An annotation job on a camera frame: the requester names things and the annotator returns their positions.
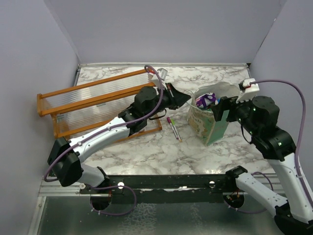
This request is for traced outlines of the purple snack bag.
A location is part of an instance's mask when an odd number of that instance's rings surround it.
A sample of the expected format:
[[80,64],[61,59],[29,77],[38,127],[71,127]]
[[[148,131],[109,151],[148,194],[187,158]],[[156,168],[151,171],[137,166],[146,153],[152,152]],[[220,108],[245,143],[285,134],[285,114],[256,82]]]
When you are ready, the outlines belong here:
[[196,106],[202,110],[207,110],[212,105],[217,105],[218,103],[219,99],[216,98],[214,93],[206,93],[196,98]]

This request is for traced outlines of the green paper bag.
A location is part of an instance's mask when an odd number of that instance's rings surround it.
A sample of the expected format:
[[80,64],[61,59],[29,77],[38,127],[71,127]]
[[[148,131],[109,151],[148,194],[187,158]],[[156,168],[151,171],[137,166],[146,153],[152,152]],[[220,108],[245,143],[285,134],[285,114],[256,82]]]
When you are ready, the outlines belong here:
[[193,128],[196,135],[206,146],[223,138],[228,127],[226,111],[220,121],[215,121],[210,108],[202,110],[196,106],[197,100],[203,95],[213,93],[216,99],[223,96],[233,97],[239,94],[239,88],[228,82],[218,82],[213,85],[202,86],[192,95],[190,108],[187,114],[187,122]]

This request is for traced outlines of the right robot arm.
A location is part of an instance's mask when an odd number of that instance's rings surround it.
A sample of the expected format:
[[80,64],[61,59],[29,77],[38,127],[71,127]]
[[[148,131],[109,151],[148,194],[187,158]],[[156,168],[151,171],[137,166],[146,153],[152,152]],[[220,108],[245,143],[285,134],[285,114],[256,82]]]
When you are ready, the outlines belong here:
[[274,217],[285,235],[311,235],[313,233],[313,208],[301,186],[304,175],[296,171],[294,162],[296,146],[291,135],[277,124],[279,107],[267,96],[256,96],[238,103],[236,97],[222,97],[212,107],[215,121],[237,121],[251,135],[251,144],[261,152],[275,171],[285,196],[281,196],[258,182],[241,166],[227,172],[225,187],[229,191],[243,190],[264,206]]

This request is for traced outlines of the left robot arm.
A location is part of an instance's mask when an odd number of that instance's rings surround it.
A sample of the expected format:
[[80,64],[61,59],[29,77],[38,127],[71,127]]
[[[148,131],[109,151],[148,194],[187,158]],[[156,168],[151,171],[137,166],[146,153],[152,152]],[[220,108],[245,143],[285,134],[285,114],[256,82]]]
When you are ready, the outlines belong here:
[[53,172],[63,187],[80,182],[97,193],[105,192],[107,174],[100,167],[85,165],[84,161],[98,150],[138,133],[155,114],[176,110],[190,99],[190,95],[179,92],[171,83],[166,83],[163,89],[141,88],[133,103],[107,124],[71,140],[56,139],[47,159],[47,171]]

